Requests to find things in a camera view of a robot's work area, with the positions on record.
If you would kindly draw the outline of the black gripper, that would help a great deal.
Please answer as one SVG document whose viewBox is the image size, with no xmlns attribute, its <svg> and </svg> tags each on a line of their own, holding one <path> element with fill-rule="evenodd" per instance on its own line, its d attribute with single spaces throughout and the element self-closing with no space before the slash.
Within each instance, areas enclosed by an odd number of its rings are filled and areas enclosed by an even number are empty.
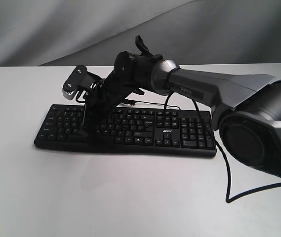
<svg viewBox="0 0 281 237">
<path fill-rule="evenodd" d="M 100 122 L 131 93 L 142 95 L 143 91 L 133 82 L 121 80 L 115 74 L 94 81 L 84 96 L 85 105 L 79 135 L 96 137 Z"/>
</svg>

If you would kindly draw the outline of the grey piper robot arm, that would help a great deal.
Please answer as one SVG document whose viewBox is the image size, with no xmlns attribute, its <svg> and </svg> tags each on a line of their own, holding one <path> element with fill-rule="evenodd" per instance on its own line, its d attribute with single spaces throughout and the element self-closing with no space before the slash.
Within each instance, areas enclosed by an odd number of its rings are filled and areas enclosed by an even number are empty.
<svg viewBox="0 0 281 237">
<path fill-rule="evenodd" d="M 164 96 L 175 92 L 210 107 L 211 128 L 232 157 L 281 178 L 281 79 L 185 70 L 161 55 L 123 51 L 106 78 L 79 65 L 62 87 L 68 100 L 86 92 L 85 130 L 141 89 Z"/>
</svg>

